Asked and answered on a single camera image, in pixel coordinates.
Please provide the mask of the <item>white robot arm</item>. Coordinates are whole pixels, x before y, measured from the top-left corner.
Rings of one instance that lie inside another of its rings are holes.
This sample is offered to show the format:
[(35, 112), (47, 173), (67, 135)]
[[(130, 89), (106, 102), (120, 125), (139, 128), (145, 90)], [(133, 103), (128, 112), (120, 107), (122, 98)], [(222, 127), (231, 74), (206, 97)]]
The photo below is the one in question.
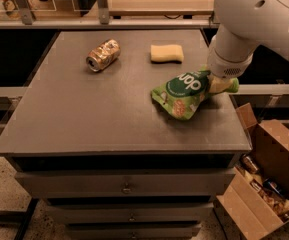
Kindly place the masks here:
[(214, 0), (214, 12), (207, 68), (217, 78), (241, 76), (260, 45), (289, 61), (289, 0)]

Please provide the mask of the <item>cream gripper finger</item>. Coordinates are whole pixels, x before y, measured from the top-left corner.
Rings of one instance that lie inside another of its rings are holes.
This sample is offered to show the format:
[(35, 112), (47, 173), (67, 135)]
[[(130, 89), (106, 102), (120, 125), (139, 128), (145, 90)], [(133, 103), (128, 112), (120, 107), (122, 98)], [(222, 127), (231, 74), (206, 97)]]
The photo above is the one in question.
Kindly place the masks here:
[(210, 83), (210, 87), (209, 87), (210, 93), (221, 93), (221, 92), (225, 91), (226, 89), (228, 89), (232, 85), (233, 80), (232, 79), (222, 79), (222, 78), (216, 77), (215, 75), (211, 74), (209, 76), (209, 83)]

